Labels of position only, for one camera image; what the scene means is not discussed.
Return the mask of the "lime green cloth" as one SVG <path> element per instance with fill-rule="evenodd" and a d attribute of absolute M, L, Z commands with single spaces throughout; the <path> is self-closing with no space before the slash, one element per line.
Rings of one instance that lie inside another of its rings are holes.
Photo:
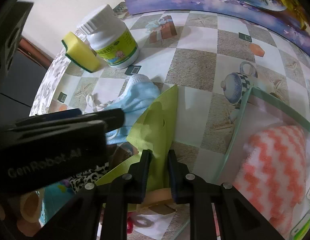
<path fill-rule="evenodd" d="M 97 185 L 108 184 L 127 173 L 131 164 L 140 161 L 142 150 L 151 150 L 146 192 L 168 188 L 167 154 L 175 136 L 177 107 L 178 86 L 174 85 L 162 92 L 131 128 L 127 141 L 137 149 L 138 154 L 109 171 L 97 181 Z"/>

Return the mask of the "yellow green sponge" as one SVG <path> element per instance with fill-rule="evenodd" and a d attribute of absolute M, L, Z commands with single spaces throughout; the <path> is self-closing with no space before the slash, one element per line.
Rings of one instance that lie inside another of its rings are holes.
<path fill-rule="evenodd" d="M 83 70 L 93 73 L 101 67 L 101 62 L 90 47 L 74 33 L 66 34 L 62 44 L 66 50 L 66 57 Z"/>

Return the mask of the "red scrunchie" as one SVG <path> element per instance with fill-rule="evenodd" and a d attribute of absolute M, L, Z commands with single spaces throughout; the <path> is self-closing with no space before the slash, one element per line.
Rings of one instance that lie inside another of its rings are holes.
<path fill-rule="evenodd" d="M 134 227 L 149 228 L 153 225 L 153 222 L 146 217 L 135 212 L 129 212 L 127 214 L 127 234 L 133 233 Z"/>

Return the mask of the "round gold tin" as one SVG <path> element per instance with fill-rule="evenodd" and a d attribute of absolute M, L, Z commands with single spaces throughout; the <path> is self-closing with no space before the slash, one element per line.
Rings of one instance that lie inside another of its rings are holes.
<path fill-rule="evenodd" d="M 171 189 L 163 188 L 147 192 L 142 204 L 136 210 L 143 215 L 170 215 L 175 213 Z"/>

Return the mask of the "teal plastic box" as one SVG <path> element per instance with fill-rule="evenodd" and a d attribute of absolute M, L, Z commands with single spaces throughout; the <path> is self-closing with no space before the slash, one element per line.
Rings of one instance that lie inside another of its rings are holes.
<path fill-rule="evenodd" d="M 73 190 L 62 182 L 44 188 L 41 225 L 45 225 L 74 195 Z"/>

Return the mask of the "pink white striped cloth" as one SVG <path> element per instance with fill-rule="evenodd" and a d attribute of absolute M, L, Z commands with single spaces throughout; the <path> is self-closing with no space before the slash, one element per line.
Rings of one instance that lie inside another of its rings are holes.
<path fill-rule="evenodd" d="M 293 211 L 305 197 L 306 139 L 298 126 L 277 126 L 251 135 L 247 158 L 234 186 L 284 237 L 292 228 Z"/>

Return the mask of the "green tissue pack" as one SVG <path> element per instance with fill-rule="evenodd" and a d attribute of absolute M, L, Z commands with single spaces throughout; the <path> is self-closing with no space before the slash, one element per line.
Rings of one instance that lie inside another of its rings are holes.
<path fill-rule="evenodd" d="M 310 212 L 296 224 L 290 232 L 290 240 L 302 240 L 310 230 Z"/>

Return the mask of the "checkered printed table cover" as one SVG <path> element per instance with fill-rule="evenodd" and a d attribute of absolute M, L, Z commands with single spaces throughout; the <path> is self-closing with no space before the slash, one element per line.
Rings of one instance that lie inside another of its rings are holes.
<path fill-rule="evenodd" d="M 262 26 L 213 12 L 171 10 L 128 16 L 124 2 L 114 11 L 140 47 L 134 71 L 148 76 L 161 92 L 179 86 L 172 148 L 202 178 L 214 178 L 230 143 L 234 124 L 228 116 L 235 106 L 220 85 L 228 74 L 239 72 L 242 63 L 246 72 L 255 68 L 262 74 L 271 93 L 310 122 L 310 57 L 290 41 Z M 147 25 L 165 16 L 171 16 L 177 35 L 151 43 Z M 88 94 L 100 103 L 115 100 L 129 78 L 125 69 L 105 63 L 88 73 L 70 62 L 48 112 L 71 108 L 92 112 Z M 135 226 L 128 239 L 174 239 L 186 225 L 186 214 L 186 207 L 164 216 L 140 214 L 153 225 Z"/>

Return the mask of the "white pill bottle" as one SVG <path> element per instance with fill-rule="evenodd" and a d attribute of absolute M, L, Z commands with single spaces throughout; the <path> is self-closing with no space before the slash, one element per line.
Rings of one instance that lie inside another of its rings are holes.
<path fill-rule="evenodd" d="M 127 68 L 139 56 L 135 38 L 108 4 L 86 15 L 77 29 L 86 35 L 90 47 L 97 55 L 113 68 Z"/>

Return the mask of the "leopard print scrunchie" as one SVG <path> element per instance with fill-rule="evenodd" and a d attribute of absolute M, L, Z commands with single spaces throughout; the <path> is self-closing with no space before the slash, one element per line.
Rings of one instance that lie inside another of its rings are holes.
<path fill-rule="evenodd" d="M 80 172 L 69 178 L 70 188 L 74 193 L 77 193 L 87 183 L 95 183 L 108 172 L 109 162 L 106 162 L 103 166 L 96 166 L 95 169 L 89 169 L 87 171 Z"/>

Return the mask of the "blue face mask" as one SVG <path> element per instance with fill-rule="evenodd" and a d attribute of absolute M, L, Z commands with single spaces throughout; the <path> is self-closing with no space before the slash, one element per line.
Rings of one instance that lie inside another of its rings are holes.
<path fill-rule="evenodd" d="M 133 124 L 159 95 L 158 87 L 147 76 L 134 74 L 128 80 L 124 92 L 117 99 L 100 103 L 92 94 L 88 94 L 86 103 L 93 112 L 116 108 L 124 112 L 123 126 L 106 134 L 107 144 L 113 145 L 127 141 Z"/>

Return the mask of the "white tray teal rim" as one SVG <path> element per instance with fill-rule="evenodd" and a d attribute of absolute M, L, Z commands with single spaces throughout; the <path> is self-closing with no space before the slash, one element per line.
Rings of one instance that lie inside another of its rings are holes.
<path fill-rule="evenodd" d="M 245 92 L 213 184 L 174 151 L 167 168 L 191 239 L 310 239 L 310 122 L 261 89 Z"/>

